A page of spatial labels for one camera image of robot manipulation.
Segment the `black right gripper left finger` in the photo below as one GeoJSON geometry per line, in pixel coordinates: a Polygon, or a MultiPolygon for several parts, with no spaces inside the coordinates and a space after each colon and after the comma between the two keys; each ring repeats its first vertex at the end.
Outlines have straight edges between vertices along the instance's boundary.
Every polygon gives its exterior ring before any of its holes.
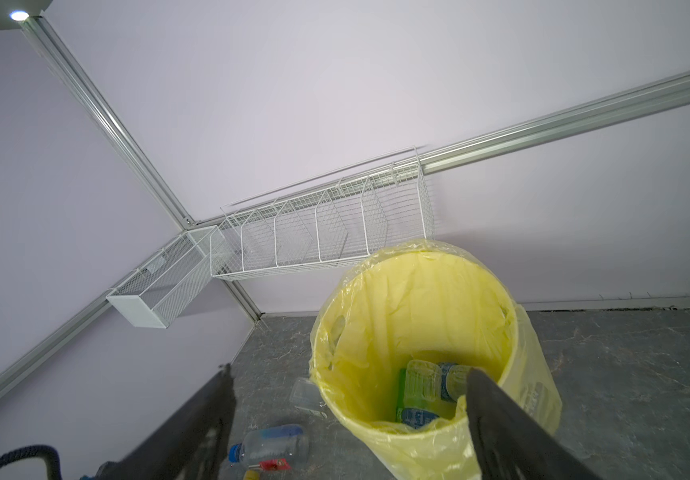
{"type": "Polygon", "coordinates": [[[102,479],[217,479],[236,411],[234,377],[218,373],[102,479]]]}

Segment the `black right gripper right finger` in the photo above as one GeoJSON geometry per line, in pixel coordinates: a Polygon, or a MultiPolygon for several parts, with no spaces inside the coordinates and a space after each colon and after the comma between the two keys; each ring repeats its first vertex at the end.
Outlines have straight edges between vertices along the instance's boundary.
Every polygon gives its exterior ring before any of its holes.
{"type": "Polygon", "coordinates": [[[484,479],[596,479],[489,376],[467,377],[469,430],[484,479]]]}

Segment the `clear bottle blue label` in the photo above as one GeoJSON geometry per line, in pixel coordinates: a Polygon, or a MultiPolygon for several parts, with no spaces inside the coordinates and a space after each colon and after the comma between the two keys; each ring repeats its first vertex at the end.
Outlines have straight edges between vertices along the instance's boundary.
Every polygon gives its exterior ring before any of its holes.
{"type": "Polygon", "coordinates": [[[411,360],[399,374],[397,421],[420,429],[434,420],[452,419],[467,392],[471,366],[411,360]]]}

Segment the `green bottle yellow cap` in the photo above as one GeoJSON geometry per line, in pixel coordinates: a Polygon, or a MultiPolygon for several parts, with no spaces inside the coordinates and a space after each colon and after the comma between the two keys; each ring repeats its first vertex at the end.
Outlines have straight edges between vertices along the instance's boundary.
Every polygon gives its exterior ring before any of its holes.
{"type": "Polygon", "coordinates": [[[437,419],[453,419],[456,403],[444,397],[442,368],[425,360],[410,360],[399,373],[396,420],[419,429],[437,419]]]}

